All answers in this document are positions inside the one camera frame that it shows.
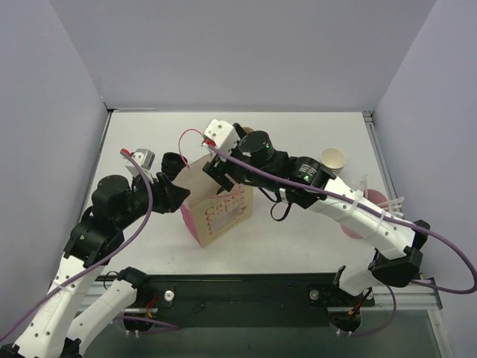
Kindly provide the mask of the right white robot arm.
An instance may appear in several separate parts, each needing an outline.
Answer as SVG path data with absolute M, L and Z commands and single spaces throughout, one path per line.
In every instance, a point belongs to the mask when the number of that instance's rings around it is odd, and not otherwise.
M 402 288 L 417 277 L 427 240 L 420 229 L 426 223 L 395 223 L 321 162 L 276 150 L 264 131 L 246 133 L 239 124 L 213 119 L 203 136 L 203 146 L 214 154 L 203 171 L 222 190 L 230 191 L 234 183 L 256 187 L 274 204 L 296 204 L 327 216 L 374 247 L 370 263 L 339 268 L 330 286 L 335 302 L 347 304 L 380 283 Z

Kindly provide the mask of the stack of brown paper cups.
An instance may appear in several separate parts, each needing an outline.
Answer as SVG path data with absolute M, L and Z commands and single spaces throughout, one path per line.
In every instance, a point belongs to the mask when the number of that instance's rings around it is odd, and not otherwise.
M 339 175 L 347 163 L 347 157 L 340 149 L 326 148 L 320 154 L 320 161 L 334 174 Z

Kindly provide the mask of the cream and pink paper bag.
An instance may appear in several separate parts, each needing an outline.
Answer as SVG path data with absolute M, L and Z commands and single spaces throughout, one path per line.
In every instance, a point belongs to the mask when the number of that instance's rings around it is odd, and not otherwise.
M 182 152 L 179 155 L 185 168 L 173 184 L 190 191 L 180 212 L 190 234 L 200 247 L 205 248 L 252 216 L 253 188 L 235 183 L 231 191 L 222 190 L 203 172 L 204 165 L 212 159 L 210 154 L 192 163 Z

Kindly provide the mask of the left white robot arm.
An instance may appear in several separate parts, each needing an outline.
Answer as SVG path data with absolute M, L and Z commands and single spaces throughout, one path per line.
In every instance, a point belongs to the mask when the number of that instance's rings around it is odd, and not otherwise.
M 156 178 L 121 175 L 101 179 L 92 204 L 72 229 L 48 294 L 27 314 L 23 334 L 1 348 L 2 357 L 81 357 L 91 341 L 125 308 L 141 307 L 153 294 L 150 275 L 121 270 L 112 286 L 82 314 L 78 313 L 90 286 L 126 245 L 124 230 L 138 219 L 137 237 L 152 213 L 177 211 L 190 191 L 175 186 L 166 175 Z

